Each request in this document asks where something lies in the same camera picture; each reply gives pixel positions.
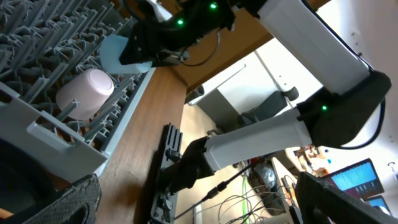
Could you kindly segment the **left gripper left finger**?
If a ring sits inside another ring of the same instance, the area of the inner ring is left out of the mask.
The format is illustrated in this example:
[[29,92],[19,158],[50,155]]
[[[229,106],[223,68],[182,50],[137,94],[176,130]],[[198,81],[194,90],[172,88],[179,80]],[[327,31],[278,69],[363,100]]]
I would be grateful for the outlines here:
[[94,224],[101,201],[101,187],[97,175],[87,175],[57,194],[46,207],[23,218],[31,224]]

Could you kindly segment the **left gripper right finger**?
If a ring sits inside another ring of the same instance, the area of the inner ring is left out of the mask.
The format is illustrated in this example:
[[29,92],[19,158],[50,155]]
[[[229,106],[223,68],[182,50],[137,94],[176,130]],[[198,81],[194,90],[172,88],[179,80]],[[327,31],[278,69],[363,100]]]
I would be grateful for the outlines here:
[[301,172],[295,196],[304,224],[397,224],[397,219],[328,184]]

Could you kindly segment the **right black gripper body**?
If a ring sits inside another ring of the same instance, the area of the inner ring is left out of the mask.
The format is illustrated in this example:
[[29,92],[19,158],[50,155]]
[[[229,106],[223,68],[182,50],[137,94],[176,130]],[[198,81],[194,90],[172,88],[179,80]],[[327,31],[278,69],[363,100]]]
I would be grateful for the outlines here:
[[137,22],[130,31],[119,61],[123,65],[150,62],[153,67],[180,65],[190,58],[186,47],[173,47],[166,41],[189,25],[188,19],[170,22]]

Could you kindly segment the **blue plastic cup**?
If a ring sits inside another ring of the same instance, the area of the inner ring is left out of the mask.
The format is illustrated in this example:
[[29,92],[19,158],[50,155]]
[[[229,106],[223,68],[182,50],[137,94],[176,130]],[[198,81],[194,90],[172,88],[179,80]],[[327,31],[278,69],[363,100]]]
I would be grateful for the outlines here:
[[127,45],[128,38],[120,35],[107,36],[99,48],[101,66],[109,74],[146,73],[152,67],[152,62],[130,63],[122,65],[119,58]]

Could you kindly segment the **pink plastic cup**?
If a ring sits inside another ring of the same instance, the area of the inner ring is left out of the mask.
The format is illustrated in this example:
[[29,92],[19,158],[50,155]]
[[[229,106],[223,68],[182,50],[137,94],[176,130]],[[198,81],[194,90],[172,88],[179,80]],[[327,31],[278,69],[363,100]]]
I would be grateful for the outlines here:
[[111,96],[114,84],[102,70],[91,68],[65,84],[56,94],[57,106],[63,111],[73,100],[79,105],[68,115],[72,119],[90,119]]

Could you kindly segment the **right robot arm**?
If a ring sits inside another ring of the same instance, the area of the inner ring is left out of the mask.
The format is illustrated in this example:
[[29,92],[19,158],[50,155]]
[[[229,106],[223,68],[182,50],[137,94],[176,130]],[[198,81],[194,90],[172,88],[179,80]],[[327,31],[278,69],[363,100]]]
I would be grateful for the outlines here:
[[251,124],[193,141],[172,165],[161,168],[161,189],[176,193],[198,179],[245,159],[294,146],[349,149],[376,109],[384,110],[390,78],[373,69],[306,1],[180,1],[180,10],[160,20],[150,1],[131,9],[135,18],[118,60],[123,65],[149,62],[154,67],[184,63],[188,48],[216,29],[232,29],[233,8],[245,9],[322,84],[296,107],[287,100],[296,88],[267,99],[267,115]]

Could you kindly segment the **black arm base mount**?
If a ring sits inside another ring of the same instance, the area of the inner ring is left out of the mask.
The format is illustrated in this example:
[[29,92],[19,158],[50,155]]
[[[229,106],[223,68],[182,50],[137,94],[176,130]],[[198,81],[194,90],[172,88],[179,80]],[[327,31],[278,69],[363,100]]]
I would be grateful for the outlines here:
[[182,133],[173,124],[163,128],[159,148],[155,153],[156,167],[154,198],[148,223],[174,223],[178,193],[172,190],[174,168],[182,157],[180,153]]

